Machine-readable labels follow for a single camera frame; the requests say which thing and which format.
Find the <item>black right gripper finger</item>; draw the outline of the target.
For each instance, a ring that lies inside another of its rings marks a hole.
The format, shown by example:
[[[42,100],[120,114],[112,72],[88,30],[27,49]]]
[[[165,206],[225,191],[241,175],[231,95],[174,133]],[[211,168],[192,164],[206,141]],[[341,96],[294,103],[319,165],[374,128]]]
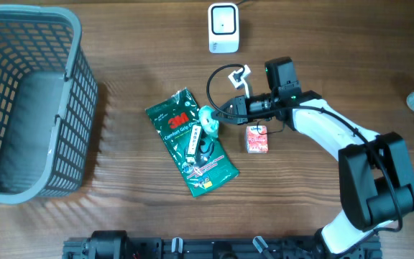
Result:
[[[246,113],[246,99],[244,96],[236,96],[229,99],[225,104],[219,108],[220,114],[245,114]]]
[[[230,115],[223,114],[220,111],[214,111],[212,113],[212,118],[215,120],[218,120],[221,123],[234,124],[234,125],[242,125],[242,124],[246,124],[249,122],[247,118],[233,117]]]

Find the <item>mint green wipes pack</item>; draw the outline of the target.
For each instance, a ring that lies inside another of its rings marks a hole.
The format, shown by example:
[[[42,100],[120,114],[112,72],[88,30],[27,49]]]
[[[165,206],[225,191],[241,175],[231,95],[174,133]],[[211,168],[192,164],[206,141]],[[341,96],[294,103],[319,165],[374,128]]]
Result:
[[[214,109],[210,106],[203,106],[199,109],[198,117],[203,131],[210,137],[219,137],[219,121],[212,117]]]

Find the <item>red Kleenex tissue pack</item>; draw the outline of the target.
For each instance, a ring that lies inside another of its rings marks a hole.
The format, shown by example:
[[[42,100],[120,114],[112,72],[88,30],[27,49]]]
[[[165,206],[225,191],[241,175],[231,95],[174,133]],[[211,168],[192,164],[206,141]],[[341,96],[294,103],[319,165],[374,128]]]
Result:
[[[245,144],[248,153],[267,153],[267,128],[265,126],[247,126]]]

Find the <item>green 3M gloves package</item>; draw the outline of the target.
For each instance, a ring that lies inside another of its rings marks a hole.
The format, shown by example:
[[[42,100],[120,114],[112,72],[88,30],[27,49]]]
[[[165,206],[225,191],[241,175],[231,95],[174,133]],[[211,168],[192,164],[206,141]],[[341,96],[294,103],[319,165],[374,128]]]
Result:
[[[207,194],[239,175],[218,138],[204,130],[201,111],[186,88],[146,109],[194,197]]]

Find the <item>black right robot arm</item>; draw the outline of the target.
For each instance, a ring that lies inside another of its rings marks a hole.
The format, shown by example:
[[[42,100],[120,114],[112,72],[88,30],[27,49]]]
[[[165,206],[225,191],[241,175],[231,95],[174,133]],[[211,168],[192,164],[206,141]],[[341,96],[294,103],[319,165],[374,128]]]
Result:
[[[355,124],[321,95],[302,91],[289,57],[265,63],[270,92],[254,95],[250,69],[230,65],[229,80],[244,94],[216,106],[213,117],[228,124],[277,119],[317,142],[339,165],[341,212],[312,236],[282,240],[283,258],[381,258],[379,234],[399,232],[414,212],[414,170],[404,139]]]

